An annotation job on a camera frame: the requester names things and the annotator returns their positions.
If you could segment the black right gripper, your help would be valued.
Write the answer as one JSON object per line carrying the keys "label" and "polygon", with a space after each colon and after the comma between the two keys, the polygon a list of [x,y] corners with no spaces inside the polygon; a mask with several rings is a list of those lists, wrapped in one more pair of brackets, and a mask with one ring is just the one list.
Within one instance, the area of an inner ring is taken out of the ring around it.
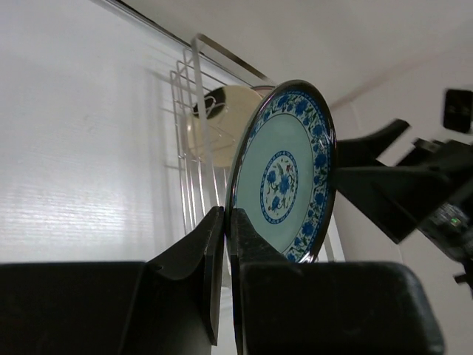
{"label": "black right gripper", "polygon": [[[380,166],[377,158],[408,128],[396,118],[368,135],[338,141],[337,166],[357,167],[336,169],[333,185],[394,243],[419,226],[447,257],[471,263],[472,145],[418,138],[399,166]],[[415,166],[421,164],[431,169]]]}

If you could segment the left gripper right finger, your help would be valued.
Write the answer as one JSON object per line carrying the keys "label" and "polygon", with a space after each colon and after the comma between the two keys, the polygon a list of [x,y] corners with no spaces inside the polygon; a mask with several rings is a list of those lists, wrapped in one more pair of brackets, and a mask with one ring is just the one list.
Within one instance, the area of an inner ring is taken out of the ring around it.
{"label": "left gripper right finger", "polygon": [[302,270],[261,237],[243,209],[229,222],[234,332],[238,348],[300,348],[294,301]]}

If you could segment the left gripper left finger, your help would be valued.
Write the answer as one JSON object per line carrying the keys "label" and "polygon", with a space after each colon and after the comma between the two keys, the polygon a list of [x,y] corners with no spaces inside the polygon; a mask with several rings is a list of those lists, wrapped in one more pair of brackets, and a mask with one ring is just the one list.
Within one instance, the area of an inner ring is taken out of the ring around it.
{"label": "left gripper left finger", "polygon": [[215,206],[185,237],[146,263],[153,275],[152,336],[160,346],[215,346],[218,340],[224,211]]}

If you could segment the blue patterned round plate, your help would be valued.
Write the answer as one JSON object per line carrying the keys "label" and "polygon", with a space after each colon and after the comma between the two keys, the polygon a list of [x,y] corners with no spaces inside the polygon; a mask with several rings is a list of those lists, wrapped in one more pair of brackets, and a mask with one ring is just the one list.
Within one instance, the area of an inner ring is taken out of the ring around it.
{"label": "blue patterned round plate", "polygon": [[336,131],[323,95],[309,82],[286,81],[253,112],[239,141],[225,199],[291,262],[316,257],[336,191]]}

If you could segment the cream plate with black patch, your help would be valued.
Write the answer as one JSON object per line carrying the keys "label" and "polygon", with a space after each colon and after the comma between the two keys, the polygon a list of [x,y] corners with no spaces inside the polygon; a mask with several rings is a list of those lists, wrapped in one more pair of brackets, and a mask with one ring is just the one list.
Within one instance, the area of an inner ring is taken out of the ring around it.
{"label": "cream plate with black patch", "polygon": [[240,85],[223,86],[205,95],[209,145],[215,167],[232,165],[239,140],[261,101],[258,92]]}

